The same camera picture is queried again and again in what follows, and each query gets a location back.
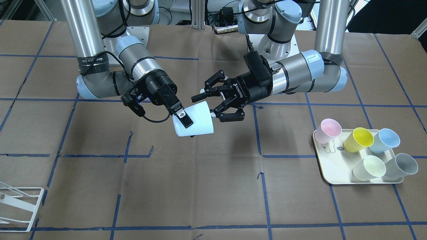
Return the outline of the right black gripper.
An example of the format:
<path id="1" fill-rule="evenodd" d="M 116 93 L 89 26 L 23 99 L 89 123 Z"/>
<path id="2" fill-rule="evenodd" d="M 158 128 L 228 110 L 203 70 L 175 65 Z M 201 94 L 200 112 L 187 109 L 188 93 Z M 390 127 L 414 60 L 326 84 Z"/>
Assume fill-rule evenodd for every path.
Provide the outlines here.
<path id="1" fill-rule="evenodd" d="M 145 115 L 141 101 L 148 98 L 154 105 L 164 105 L 175 127 L 188 129 L 193 121 L 185 111 L 182 103 L 176 96 L 177 86 L 166 72 L 150 72 L 136 81 L 121 97 L 123 104 L 129 107 L 139 117 Z"/>

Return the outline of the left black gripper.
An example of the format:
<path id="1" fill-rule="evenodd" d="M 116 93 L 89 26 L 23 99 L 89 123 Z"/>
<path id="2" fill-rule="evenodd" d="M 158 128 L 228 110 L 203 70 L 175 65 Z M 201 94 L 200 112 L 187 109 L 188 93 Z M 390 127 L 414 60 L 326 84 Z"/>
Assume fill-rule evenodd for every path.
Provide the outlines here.
<path id="1" fill-rule="evenodd" d="M 262 100 L 272 93 L 273 73 L 267 60 L 258 52 L 250 52 L 244 55 L 244 61 L 249 72 L 239 75 L 232 81 L 237 84 L 239 92 L 237 98 L 227 98 L 217 107 L 210 110 L 220 122 L 243 121 L 245 113 L 243 107 L 252 102 Z M 220 92 L 230 91 L 233 85 L 226 83 L 226 75 L 223 70 L 218 70 L 204 82 L 201 93 L 191 97 L 192 102 L 204 100 L 207 97 L 219 97 Z M 225 113 L 229 108 L 236 108 L 234 113 Z"/>

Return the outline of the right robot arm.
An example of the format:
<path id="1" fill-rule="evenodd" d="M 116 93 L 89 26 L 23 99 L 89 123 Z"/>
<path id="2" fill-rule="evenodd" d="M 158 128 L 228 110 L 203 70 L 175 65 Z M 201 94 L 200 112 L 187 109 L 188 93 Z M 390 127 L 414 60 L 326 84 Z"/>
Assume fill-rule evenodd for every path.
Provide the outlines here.
<path id="1" fill-rule="evenodd" d="M 175 117 L 176 129 L 194 126 L 176 96 L 177 86 L 145 47 L 130 32 L 134 25 L 158 20 L 156 0 L 62 0 L 76 48 L 80 96 L 99 100 L 120 96 L 134 114 L 145 118 L 141 105 L 150 100 Z"/>

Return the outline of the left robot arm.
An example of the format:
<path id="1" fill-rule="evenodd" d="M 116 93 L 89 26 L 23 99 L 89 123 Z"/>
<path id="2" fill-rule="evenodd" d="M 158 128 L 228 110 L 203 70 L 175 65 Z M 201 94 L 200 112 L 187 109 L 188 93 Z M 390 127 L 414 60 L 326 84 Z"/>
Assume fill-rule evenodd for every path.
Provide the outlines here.
<path id="1" fill-rule="evenodd" d="M 221 122 L 242 121 L 244 107 L 274 95 L 337 92 L 347 83 L 343 63 L 349 0 L 319 0 L 313 48 L 297 30 L 303 10 L 296 0 L 243 0 L 238 30 L 247 37 L 244 55 L 248 72 L 227 77 L 219 70 L 205 83 L 198 102 L 221 97 L 210 110 Z"/>

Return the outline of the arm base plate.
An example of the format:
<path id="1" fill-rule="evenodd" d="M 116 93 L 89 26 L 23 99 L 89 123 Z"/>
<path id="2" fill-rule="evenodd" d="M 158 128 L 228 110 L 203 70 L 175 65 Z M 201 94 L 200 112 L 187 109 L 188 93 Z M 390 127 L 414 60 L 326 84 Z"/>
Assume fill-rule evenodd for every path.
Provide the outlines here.
<path id="1" fill-rule="evenodd" d="M 284 44 L 272 41 L 266 34 L 248 34 L 248 37 L 254 49 L 265 57 L 269 63 L 300 53 L 294 35 L 289 42 Z"/>
<path id="2" fill-rule="evenodd" d="M 147 45 L 149 32 L 150 28 L 148 26 L 128 26 L 126 32 L 121 36 L 103 39 L 104 47 L 107 51 L 115 51 L 116 43 L 125 36 L 135 36 L 143 42 L 144 45 Z"/>

